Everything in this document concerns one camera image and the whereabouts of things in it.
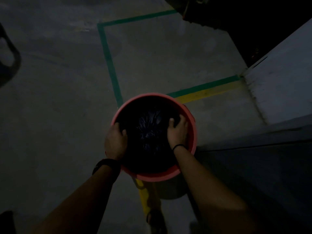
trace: hand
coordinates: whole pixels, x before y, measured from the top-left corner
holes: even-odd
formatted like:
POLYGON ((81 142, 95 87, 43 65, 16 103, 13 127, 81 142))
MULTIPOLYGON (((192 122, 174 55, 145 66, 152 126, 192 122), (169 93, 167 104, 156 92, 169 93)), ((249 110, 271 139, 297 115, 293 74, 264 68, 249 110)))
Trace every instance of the hand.
POLYGON ((107 158, 121 160, 126 153, 128 136, 126 130, 120 133, 119 123, 111 126, 105 138, 105 152, 107 158))
POLYGON ((167 137, 170 148, 173 149, 177 144, 185 145, 186 136, 188 134, 188 122, 185 117, 180 114, 180 122, 174 127, 174 119, 170 118, 167 137))

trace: right hand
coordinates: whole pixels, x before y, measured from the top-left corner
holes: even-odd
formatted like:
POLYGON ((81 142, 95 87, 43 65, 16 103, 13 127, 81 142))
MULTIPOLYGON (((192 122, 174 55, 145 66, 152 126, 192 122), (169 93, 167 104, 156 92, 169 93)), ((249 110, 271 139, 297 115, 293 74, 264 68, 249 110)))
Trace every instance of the right hand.
POLYGON ((180 114, 180 122, 174 127, 174 119, 170 118, 167 130, 167 137, 170 148, 173 149, 177 144, 185 145, 186 136, 188 134, 188 122, 185 117, 180 114))

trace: black garbage bag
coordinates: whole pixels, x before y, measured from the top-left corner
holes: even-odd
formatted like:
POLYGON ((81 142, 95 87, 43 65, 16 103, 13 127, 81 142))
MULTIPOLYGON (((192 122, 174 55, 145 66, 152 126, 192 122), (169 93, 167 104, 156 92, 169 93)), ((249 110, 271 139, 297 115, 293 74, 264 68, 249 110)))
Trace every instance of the black garbage bag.
POLYGON ((170 118, 175 124, 180 120, 176 110, 154 97, 136 100, 121 112, 117 121, 128 135, 124 166, 134 173, 159 173, 177 163, 167 139, 170 118))

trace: left hand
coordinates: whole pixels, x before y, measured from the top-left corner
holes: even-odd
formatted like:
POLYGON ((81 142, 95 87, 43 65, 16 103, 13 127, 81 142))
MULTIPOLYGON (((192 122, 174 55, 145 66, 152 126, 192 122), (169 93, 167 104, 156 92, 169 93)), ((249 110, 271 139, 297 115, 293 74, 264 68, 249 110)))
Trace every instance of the left hand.
POLYGON ((105 138, 105 151, 107 158, 121 160, 126 153, 128 136, 126 130, 120 133, 119 123, 111 126, 105 138))

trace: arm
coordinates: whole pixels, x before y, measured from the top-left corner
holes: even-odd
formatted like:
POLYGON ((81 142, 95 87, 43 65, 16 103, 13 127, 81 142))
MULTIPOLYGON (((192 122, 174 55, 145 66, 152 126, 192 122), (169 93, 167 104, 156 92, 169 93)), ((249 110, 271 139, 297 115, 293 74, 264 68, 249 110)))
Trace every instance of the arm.
MULTIPOLYGON (((127 133, 116 123, 105 139, 107 158, 120 160, 127 149, 127 133)), ((110 191, 116 177, 103 165, 74 193, 53 210, 34 232, 96 233, 99 229, 110 191)))
MULTIPOLYGON (((171 118, 169 121, 168 141, 171 148, 185 144, 188 123, 182 115, 180 117, 175 128, 174 120, 171 118)), ((263 233, 248 205, 206 170, 187 149, 178 146, 174 155, 202 217, 214 232, 263 233)))

